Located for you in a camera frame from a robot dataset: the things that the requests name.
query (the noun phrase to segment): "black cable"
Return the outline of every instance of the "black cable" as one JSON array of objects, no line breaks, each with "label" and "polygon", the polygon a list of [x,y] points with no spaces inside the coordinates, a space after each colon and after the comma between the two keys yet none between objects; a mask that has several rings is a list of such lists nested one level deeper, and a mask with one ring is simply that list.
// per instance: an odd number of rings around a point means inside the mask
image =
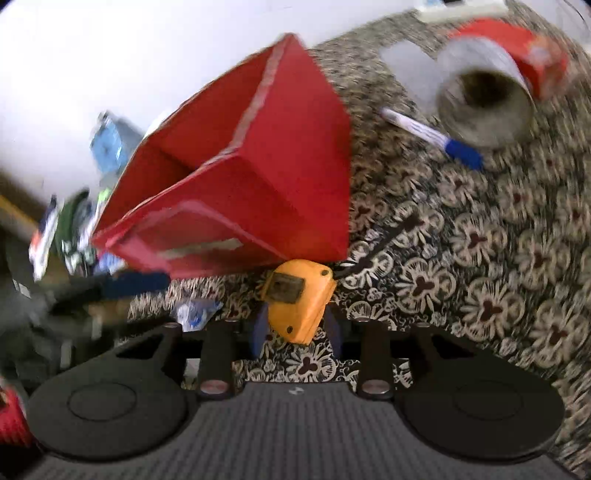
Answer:
[{"label": "black cable", "polygon": [[378,243],[370,253],[368,253],[365,257],[359,260],[357,264],[351,265],[349,268],[345,268],[344,270],[334,272],[333,278],[335,280],[338,280],[340,278],[345,278],[350,275],[361,273],[363,269],[369,268],[371,266],[371,262],[374,259],[374,257],[378,253],[384,251],[384,249],[390,244],[390,242],[394,240],[398,235],[405,231],[408,232],[420,224],[421,219],[418,217],[417,212],[411,213],[398,225],[389,227],[386,230],[386,236],[383,238],[383,240],[380,243]]}]

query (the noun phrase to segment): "patterned carpet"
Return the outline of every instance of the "patterned carpet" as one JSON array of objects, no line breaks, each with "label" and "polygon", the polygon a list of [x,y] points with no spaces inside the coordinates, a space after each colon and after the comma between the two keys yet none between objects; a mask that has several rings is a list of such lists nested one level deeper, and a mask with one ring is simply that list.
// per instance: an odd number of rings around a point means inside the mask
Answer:
[{"label": "patterned carpet", "polygon": [[[483,173],[377,113],[391,105],[438,126],[406,97],[378,49],[409,39],[435,55],[451,25],[424,25],[405,13],[312,49],[352,119],[350,253],[343,265],[366,255],[383,226],[410,212],[421,219],[371,268],[340,282],[333,300],[350,319],[366,316],[392,329],[431,322],[551,381],[567,407],[553,455],[591,478],[591,65],[555,27],[509,4],[510,22],[566,42],[581,76],[566,96],[538,107],[531,138],[485,152]],[[200,296],[223,301],[222,317],[248,317],[267,275],[174,282],[166,293],[137,299],[132,314]],[[259,361],[235,366],[240,381],[354,384],[358,373],[355,362],[332,357],[322,331],[307,348],[269,336]],[[412,383],[405,362],[395,376],[400,388]]]}]

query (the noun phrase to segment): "red cardboard box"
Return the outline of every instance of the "red cardboard box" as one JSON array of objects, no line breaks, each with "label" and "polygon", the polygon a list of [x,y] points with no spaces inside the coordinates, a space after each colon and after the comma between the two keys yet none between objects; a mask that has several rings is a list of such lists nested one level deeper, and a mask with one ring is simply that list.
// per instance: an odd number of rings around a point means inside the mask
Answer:
[{"label": "red cardboard box", "polygon": [[349,117],[296,36],[207,85],[138,147],[93,235],[200,277],[346,258]]},{"label": "red cardboard box", "polygon": [[503,47],[515,60],[536,99],[553,96],[565,82],[569,55],[548,37],[491,18],[464,25],[452,34],[452,38],[461,35],[490,38]]}]

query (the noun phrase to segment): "metal screw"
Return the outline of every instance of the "metal screw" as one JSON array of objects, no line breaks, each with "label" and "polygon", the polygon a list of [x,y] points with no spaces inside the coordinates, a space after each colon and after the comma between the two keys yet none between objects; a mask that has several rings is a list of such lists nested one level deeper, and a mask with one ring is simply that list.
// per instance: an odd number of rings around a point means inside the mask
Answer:
[{"label": "metal screw", "polygon": [[230,385],[224,380],[206,380],[201,384],[199,390],[206,395],[221,395],[228,391]]},{"label": "metal screw", "polygon": [[390,391],[390,385],[385,380],[366,380],[361,385],[361,390],[369,395],[383,395]]}]

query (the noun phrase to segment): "red packaging box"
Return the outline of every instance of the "red packaging box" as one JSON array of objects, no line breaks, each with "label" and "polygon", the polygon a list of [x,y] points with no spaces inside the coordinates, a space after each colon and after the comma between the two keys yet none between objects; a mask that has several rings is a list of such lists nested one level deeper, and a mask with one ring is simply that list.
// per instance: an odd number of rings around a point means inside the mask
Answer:
[{"label": "red packaging box", "polygon": [[201,277],[346,258],[349,117],[293,34],[182,104],[138,147],[93,244]]},{"label": "red packaging box", "polygon": [[451,37],[461,35],[490,38],[503,47],[515,60],[532,96],[538,100],[555,95],[566,81],[569,55],[548,37],[490,18],[470,22]]}]

